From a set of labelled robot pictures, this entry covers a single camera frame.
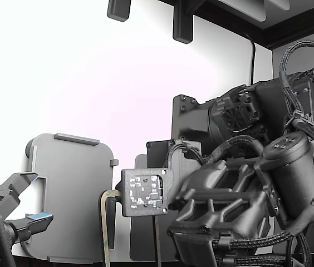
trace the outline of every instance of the circuit board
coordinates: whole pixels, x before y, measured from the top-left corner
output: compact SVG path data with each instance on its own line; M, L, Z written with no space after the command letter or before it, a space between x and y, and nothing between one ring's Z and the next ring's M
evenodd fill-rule
M171 171L162 169L123 170L122 214L127 217L160 215L168 212L164 180Z

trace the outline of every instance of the black shelf bracket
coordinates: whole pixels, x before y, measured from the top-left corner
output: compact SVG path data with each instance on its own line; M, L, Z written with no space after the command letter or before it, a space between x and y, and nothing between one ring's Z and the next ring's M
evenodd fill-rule
M206 0L176 0L173 17L173 39L182 43L193 40L193 15Z
M131 0L109 0L107 16L125 22L130 16Z

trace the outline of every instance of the black cylindrical motor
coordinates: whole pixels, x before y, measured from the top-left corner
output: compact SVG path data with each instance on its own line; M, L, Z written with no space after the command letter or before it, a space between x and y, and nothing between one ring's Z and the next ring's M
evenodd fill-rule
M278 167L272 169L275 187L288 216L295 219L314 197L313 151L303 132L292 132L270 143L263 157Z

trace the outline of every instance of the white backdrop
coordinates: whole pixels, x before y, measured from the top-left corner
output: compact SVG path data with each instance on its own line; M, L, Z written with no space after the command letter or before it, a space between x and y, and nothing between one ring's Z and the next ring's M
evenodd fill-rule
M99 139L121 169L148 141L171 135L173 97L199 103L249 84L247 39L194 18L194 41L172 39L173 8L133 0L125 23L107 18L108 0L0 0L0 184L26 171L24 149L42 133ZM255 81L269 80L272 52L257 46ZM20 197L9 219L41 212L42 185ZM130 219L117 211L112 261L129 260ZM15 245L14 255L24 255Z

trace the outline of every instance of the metal rod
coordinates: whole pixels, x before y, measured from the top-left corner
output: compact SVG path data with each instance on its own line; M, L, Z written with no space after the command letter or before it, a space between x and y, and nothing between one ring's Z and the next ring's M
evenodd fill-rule
M153 220L153 239L154 239L154 245L155 245L155 257L156 257L157 267L162 267L158 217L152 216L152 220Z
M121 192L118 190L109 190L103 193L100 205L101 205L101 228L102 228L102 242L104 247L104 261L105 267L110 267L110 255L109 255L109 238L107 235L107 220L106 220L106 200L109 197L121 196Z

